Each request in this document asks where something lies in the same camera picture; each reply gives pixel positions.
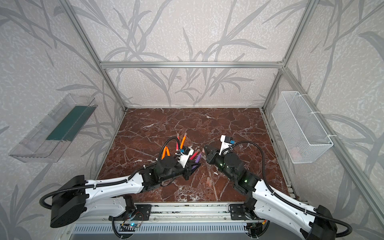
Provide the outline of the purple marker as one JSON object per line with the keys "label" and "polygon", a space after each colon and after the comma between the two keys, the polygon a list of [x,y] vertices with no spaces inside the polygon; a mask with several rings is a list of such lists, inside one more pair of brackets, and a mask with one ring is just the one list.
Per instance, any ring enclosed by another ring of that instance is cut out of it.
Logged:
{"label": "purple marker", "polygon": [[193,166],[193,168],[192,168],[193,170],[196,169],[196,168],[198,168],[198,167],[200,166],[200,160],[201,160],[203,154],[204,154],[204,150],[200,151],[199,154],[197,155],[197,157],[196,157],[196,159],[195,159],[195,164],[196,164],[196,165]]}

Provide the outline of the pink red marker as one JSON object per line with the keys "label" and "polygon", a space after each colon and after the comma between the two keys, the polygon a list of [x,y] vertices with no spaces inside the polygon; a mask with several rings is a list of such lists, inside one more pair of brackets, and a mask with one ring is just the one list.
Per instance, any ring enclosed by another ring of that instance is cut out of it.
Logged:
{"label": "pink red marker", "polygon": [[190,160],[193,160],[200,152],[200,149],[197,149],[194,154],[190,157]]}

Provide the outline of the orange highlighter marker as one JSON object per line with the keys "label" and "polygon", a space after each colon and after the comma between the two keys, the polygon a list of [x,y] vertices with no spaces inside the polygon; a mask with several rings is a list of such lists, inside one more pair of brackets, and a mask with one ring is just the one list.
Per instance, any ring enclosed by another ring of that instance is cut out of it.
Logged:
{"label": "orange highlighter marker", "polygon": [[186,139],[187,139],[187,133],[185,133],[184,136],[183,136],[183,139],[182,139],[182,142],[181,142],[181,145],[180,145],[180,150],[183,149],[183,147],[185,145]]}

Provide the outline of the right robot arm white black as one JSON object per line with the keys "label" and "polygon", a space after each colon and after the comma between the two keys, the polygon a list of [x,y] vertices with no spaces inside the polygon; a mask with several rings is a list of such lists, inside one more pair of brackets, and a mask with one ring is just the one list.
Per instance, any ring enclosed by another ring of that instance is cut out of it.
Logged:
{"label": "right robot arm white black", "polygon": [[277,224],[302,240],[335,240],[352,233],[351,225],[334,219],[324,206],[315,208],[301,203],[271,187],[265,178],[247,170],[232,147],[219,150],[206,145],[204,150],[207,163],[216,166],[234,183],[237,192],[247,196],[243,208],[249,218]]}

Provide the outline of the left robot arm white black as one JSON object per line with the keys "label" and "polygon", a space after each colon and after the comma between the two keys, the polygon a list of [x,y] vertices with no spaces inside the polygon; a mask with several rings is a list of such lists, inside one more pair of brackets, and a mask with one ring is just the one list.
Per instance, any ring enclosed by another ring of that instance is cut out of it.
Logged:
{"label": "left robot arm white black", "polygon": [[39,203],[51,211],[51,228],[61,228],[84,217],[108,216],[128,220],[138,212],[133,194],[164,187],[164,182],[172,182],[178,177],[188,180],[200,165],[189,157],[167,156],[125,177],[86,180],[79,175],[41,197]]}

